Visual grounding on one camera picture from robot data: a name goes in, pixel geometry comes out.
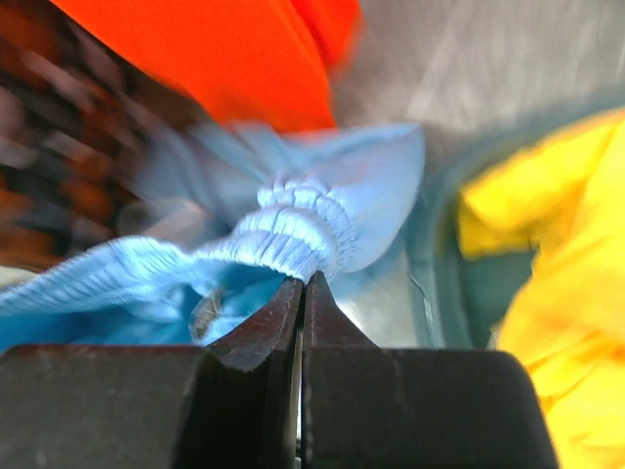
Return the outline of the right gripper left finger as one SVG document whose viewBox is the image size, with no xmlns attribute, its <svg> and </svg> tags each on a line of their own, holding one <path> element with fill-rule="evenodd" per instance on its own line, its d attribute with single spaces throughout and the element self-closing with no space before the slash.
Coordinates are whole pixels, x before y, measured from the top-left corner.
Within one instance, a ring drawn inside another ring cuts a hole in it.
<svg viewBox="0 0 625 469">
<path fill-rule="evenodd" d="M 1 360 L 5 468 L 290 468 L 303 285 L 206 348 L 19 346 Z"/>
</svg>

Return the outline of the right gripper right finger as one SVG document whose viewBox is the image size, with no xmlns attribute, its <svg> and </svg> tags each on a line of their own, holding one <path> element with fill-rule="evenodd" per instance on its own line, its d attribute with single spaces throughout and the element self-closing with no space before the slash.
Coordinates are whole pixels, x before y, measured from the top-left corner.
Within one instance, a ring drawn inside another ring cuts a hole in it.
<svg viewBox="0 0 625 469">
<path fill-rule="evenodd" d="M 305 296 L 305 467 L 558 466 L 534 388 L 511 355 L 379 348 L 323 275 Z"/>
</svg>

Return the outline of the light blue shorts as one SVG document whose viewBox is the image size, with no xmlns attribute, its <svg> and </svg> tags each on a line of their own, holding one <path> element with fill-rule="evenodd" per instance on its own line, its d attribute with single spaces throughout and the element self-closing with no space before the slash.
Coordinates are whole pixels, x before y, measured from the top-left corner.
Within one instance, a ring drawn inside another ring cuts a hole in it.
<svg viewBox="0 0 625 469">
<path fill-rule="evenodd" d="M 133 178 L 139 224 L 1 294 L 1 346 L 208 345 L 289 277 L 383 258 L 425 167 L 414 123 L 280 136 L 160 129 Z"/>
</svg>

